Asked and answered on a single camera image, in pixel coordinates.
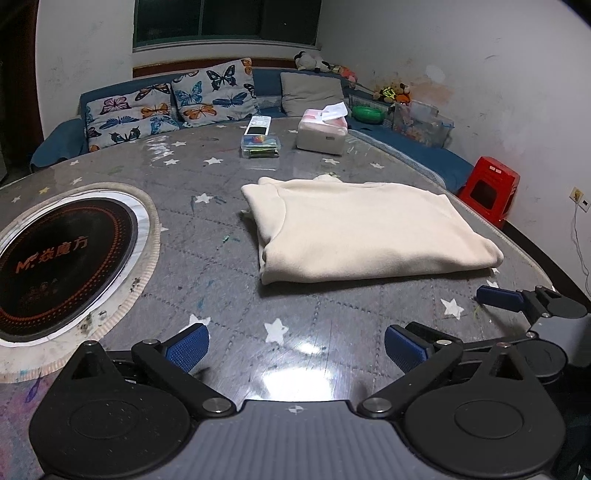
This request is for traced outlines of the yellow orange plush toys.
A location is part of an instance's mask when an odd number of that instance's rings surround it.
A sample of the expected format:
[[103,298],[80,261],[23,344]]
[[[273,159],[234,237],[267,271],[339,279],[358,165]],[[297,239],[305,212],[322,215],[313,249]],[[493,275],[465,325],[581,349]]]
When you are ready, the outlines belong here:
[[394,82],[375,91],[373,98],[390,104],[409,104],[412,101],[410,86],[403,82]]

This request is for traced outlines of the white wall socket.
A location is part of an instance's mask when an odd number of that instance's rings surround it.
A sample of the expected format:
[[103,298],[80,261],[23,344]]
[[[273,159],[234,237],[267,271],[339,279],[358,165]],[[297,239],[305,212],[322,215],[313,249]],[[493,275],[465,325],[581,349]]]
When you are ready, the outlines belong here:
[[590,201],[586,198],[585,194],[582,190],[577,187],[574,187],[571,190],[569,198],[584,212],[588,212],[590,209]]

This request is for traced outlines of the clear plastic toy bin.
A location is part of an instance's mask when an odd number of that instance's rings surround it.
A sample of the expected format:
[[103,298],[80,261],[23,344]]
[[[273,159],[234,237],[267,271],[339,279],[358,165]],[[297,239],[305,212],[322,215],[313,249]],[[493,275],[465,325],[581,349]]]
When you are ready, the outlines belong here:
[[412,100],[394,106],[394,131],[427,147],[444,148],[454,128],[454,121],[433,105]]

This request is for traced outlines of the clear box of cards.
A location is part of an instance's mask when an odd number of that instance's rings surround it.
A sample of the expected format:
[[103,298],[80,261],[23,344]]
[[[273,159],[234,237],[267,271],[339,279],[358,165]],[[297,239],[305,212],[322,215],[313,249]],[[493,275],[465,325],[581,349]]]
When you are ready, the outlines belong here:
[[245,135],[240,141],[243,158],[276,158],[280,148],[280,140],[271,135]]

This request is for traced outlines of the white remote control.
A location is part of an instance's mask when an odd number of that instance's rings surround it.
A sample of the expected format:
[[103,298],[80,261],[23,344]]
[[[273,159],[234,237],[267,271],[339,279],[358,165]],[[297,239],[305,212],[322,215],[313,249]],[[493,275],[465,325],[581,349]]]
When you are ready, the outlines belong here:
[[245,129],[245,135],[266,136],[270,132],[270,116],[252,116],[249,125]]

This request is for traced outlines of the red plastic stool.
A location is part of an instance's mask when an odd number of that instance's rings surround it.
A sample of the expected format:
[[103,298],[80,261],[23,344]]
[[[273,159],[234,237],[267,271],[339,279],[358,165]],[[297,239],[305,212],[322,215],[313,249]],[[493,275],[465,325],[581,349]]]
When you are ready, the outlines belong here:
[[493,157],[477,161],[459,198],[483,218],[502,229],[520,183],[520,175]]

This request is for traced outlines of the green bowl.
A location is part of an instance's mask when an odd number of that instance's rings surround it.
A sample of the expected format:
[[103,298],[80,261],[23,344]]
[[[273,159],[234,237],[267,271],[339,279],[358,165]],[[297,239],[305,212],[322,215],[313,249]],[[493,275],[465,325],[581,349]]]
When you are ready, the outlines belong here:
[[368,105],[356,105],[352,107],[353,119],[363,124],[380,125],[385,119],[387,112]]

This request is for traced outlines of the butterfly pillow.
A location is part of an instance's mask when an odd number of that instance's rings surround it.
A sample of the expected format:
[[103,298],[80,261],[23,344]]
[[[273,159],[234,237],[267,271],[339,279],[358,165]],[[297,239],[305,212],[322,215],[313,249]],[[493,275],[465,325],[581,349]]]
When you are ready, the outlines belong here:
[[85,133],[90,152],[177,131],[180,127],[170,83],[117,93],[85,106]]
[[239,121],[259,115],[250,58],[183,74],[171,86],[186,126]]

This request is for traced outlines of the dark window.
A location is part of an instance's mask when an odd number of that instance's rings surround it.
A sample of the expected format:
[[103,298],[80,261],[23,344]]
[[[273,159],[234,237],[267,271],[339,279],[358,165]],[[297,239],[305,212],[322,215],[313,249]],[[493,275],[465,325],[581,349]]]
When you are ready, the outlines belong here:
[[137,1],[133,45],[205,40],[312,45],[321,8],[321,0]]

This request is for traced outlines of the grey star tablecloth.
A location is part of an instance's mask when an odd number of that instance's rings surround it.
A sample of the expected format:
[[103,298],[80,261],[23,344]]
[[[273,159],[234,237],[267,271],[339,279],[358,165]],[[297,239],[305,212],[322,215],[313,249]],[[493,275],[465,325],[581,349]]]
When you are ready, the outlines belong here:
[[1,190],[8,224],[37,204],[98,182],[127,184],[153,201],[161,224],[155,270],[126,316],[103,338],[126,350],[204,320],[211,347],[197,377],[237,406],[260,399],[303,408],[358,403],[397,379],[384,333],[419,321],[466,341],[519,333],[526,319],[476,303],[478,287],[547,285],[517,245],[466,207],[461,215],[503,251],[502,265],[433,278],[318,284],[259,280],[256,226],[242,186],[256,182],[239,155],[242,126],[202,127],[112,147],[39,171]]

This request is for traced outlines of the round black induction cooker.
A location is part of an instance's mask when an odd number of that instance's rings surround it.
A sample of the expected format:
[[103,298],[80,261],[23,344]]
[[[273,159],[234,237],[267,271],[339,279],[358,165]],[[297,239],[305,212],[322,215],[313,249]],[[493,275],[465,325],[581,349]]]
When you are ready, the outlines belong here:
[[1,380],[61,369],[131,310],[160,250],[155,203],[102,182],[60,193],[1,231]]

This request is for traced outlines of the grey cushion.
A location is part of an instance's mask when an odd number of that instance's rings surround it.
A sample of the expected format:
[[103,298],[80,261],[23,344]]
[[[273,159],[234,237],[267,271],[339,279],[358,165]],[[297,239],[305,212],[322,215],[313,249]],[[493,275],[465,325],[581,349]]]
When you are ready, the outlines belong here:
[[337,78],[303,73],[280,74],[281,107],[290,117],[304,115],[308,109],[322,110],[344,101]]

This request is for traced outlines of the cream garment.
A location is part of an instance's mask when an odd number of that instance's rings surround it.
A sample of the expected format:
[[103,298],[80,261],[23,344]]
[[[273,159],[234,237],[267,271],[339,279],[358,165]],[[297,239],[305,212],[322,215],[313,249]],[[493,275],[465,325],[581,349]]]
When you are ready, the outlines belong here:
[[256,222],[264,285],[440,275],[504,260],[447,195],[413,186],[263,177],[242,195]]

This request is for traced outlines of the left butterfly pillow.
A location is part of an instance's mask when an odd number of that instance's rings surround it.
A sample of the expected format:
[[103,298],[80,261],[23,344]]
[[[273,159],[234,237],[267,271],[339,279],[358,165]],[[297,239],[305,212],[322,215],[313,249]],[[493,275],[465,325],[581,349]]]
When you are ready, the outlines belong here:
[[85,133],[90,152],[177,131],[180,127],[170,83],[117,93],[85,106]]

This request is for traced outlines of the black white plush toy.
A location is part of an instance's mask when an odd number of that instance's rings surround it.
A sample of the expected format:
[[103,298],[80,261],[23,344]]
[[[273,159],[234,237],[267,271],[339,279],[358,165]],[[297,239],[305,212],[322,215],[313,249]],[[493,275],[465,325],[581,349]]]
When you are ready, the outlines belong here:
[[315,73],[332,72],[332,65],[321,57],[312,56],[307,51],[300,51],[294,56],[294,64],[298,71],[312,71]]

